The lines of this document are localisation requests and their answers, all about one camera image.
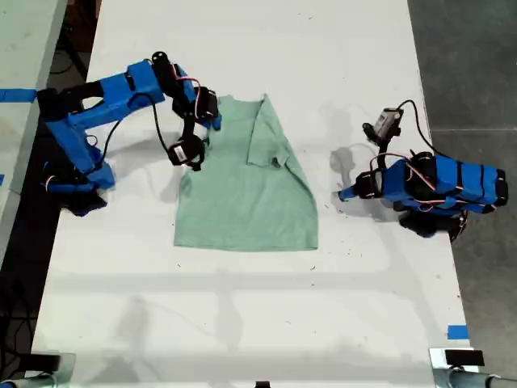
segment tabletop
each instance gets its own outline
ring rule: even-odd
[[[383,108],[413,99],[428,133],[406,1],[104,0],[88,79],[158,50],[218,95],[270,96],[317,202],[319,248],[175,247],[183,170],[140,110],[111,140],[108,206],[61,214],[33,351],[74,353],[77,386],[434,386],[428,348],[464,324],[448,236],[333,195],[368,169],[361,125]],[[171,143],[169,100],[158,116]],[[110,127],[90,132],[103,144]],[[390,150],[426,149],[410,110],[401,127]]]
[[[66,0],[2,0],[0,89],[43,89]],[[36,103],[0,103],[0,267],[18,210],[40,110]]]

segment green t-shirt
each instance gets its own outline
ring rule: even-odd
[[[317,248],[317,209],[269,98],[220,98],[202,170],[180,185],[174,244],[228,251]]]

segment concrete floor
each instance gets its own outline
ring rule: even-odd
[[[434,145],[453,158],[502,168],[511,191],[517,183],[517,1],[409,3]],[[496,213],[473,215],[452,246],[472,344],[485,352],[487,372],[512,377],[516,217],[511,198]]]

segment blue robotic arm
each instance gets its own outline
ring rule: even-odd
[[[418,113],[412,100],[420,134]],[[435,151],[412,153],[411,158],[401,158],[387,167],[385,157],[388,144],[399,136],[400,121],[404,111],[386,108],[375,125],[365,123],[364,132],[369,141],[380,147],[376,157],[378,167],[370,166],[357,177],[355,184],[339,192],[342,201],[355,196],[363,199],[385,198],[393,209],[405,211],[400,223],[423,237],[444,230],[454,240],[465,227],[468,211],[491,213],[508,201],[505,172],[491,166],[456,161],[441,154],[422,135]]]
[[[204,160],[204,141],[194,134],[194,125],[218,130],[221,115],[216,94],[201,85],[194,87],[193,80],[178,65],[171,64],[165,53],[157,52],[152,60],[130,65],[125,73],[61,93],[55,89],[37,92],[40,114],[72,164],[47,170],[47,190],[66,198],[65,202],[72,201],[65,206],[77,215],[104,206],[106,203],[96,195],[96,189],[108,189],[115,184],[111,168],[104,160],[107,144],[101,153],[88,142],[86,130],[116,121],[108,143],[123,118],[148,106],[153,107],[158,137],[172,164],[187,164],[198,171]],[[165,100],[165,95],[173,99],[173,110],[184,121],[183,135],[171,147],[163,141],[155,108],[156,103]],[[102,100],[85,109],[82,101],[90,97]]]

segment wire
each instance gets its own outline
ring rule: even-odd
[[[55,55],[57,55],[57,54],[66,55],[70,59],[69,55],[67,55],[65,51],[57,51],[56,50],[56,54]],[[51,75],[64,74],[67,71],[69,71],[70,69],[72,69],[72,67],[74,67],[74,62],[70,59],[70,64],[67,67],[65,67],[63,70],[50,71],[49,74],[51,74]]]
[[[415,121],[416,121],[416,125],[417,125],[417,130],[418,130],[418,133],[420,134],[420,137],[422,138],[422,140],[424,140],[424,142],[427,144],[427,146],[429,146],[429,148],[431,148],[433,151],[435,151],[436,154],[438,155],[442,155],[446,158],[448,158],[448,156],[446,154],[443,154],[441,152],[439,152],[435,147],[433,147],[433,145],[426,139],[425,136],[423,136],[423,133],[422,133],[422,129],[420,128],[420,120],[418,119],[418,109],[417,109],[417,104],[414,103],[414,101],[412,99],[407,99],[406,101],[402,102],[398,107],[397,109],[400,109],[402,108],[404,105],[406,105],[407,103],[410,103],[412,106],[413,106],[413,110],[414,110],[414,118],[415,118]]]
[[[410,180],[412,178],[412,176],[413,176],[412,174],[415,173],[427,186],[429,186],[429,188],[432,191],[436,190],[435,185],[433,183],[431,183],[431,181],[429,181],[429,179],[427,179],[419,170],[417,170],[416,168],[411,166],[410,160],[406,156],[401,155],[401,154],[394,154],[392,152],[383,152],[381,154],[378,154],[376,157],[374,157],[374,158],[372,158],[370,160],[370,171],[373,171],[373,164],[372,164],[372,162],[374,160],[376,160],[377,158],[379,158],[380,156],[383,156],[383,155],[391,155],[391,156],[398,156],[399,158],[404,158],[406,160],[406,165],[409,167],[409,169],[411,171],[411,175],[410,175],[410,177],[407,180]]]
[[[54,179],[54,178],[56,178],[56,176],[55,176],[55,175],[50,175],[50,176],[47,178],[47,180],[45,181],[45,191],[46,191],[46,192],[48,192],[48,184],[49,184],[49,183],[50,183],[50,181],[51,181],[52,179]]]
[[[88,137],[93,137],[95,139],[95,143],[90,144],[90,142],[88,141]],[[92,134],[86,135],[86,141],[88,141],[88,144],[93,147],[95,147],[97,145],[97,143],[99,143],[99,139],[95,135],[92,135]]]
[[[174,67],[174,64],[172,64],[170,67],[172,67],[172,74],[174,75],[174,78],[176,81],[191,81],[197,83],[197,95],[195,96],[195,104],[194,104],[194,117],[196,119],[199,119],[197,116],[197,103],[200,99],[200,93],[201,93],[201,82],[199,82],[196,78],[192,77],[178,77],[178,74],[176,73],[176,68]]]
[[[138,96],[144,96],[144,97],[147,97],[149,99],[149,101],[151,102],[151,105],[153,107],[153,115],[154,115],[154,124],[156,126],[156,132],[158,133],[158,139],[160,140],[160,144],[162,144],[162,147],[163,149],[165,150],[165,152],[167,154],[169,154],[169,150],[167,149],[167,145],[165,144],[164,140],[163,140],[163,136],[162,136],[162,131],[160,129],[160,124],[158,123],[158,113],[156,111],[156,103],[154,102],[153,100],[153,97],[151,97],[150,95],[148,95],[147,93],[136,93],[129,101],[128,101],[128,106],[131,106],[131,103],[138,97]],[[120,123],[122,122],[123,119],[120,119],[118,120],[115,125],[113,125],[113,128],[111,128],[111,131],[110,133],[107,135],[107,138],[106,138],[106,142],[104,143],[104,151],[103,151],[103,156],[101,156],[101,159],[97,162],[97,166],[95,167],[94,170],[88,172],[88,173],[85,173],[85,175],[88,175],[90,174],[91,172],[93,171],[96,171],[98,170],[100,167],[102,167],[103,165],[103,162],[104,162],[104,159],[106,158],[106,153],[107,153],[107,147],[109,145],[109,142],[111,140],[111,136],[113,136],[113,133],[115,132],[115,130],[117,129],[117,127],[120,125]]]

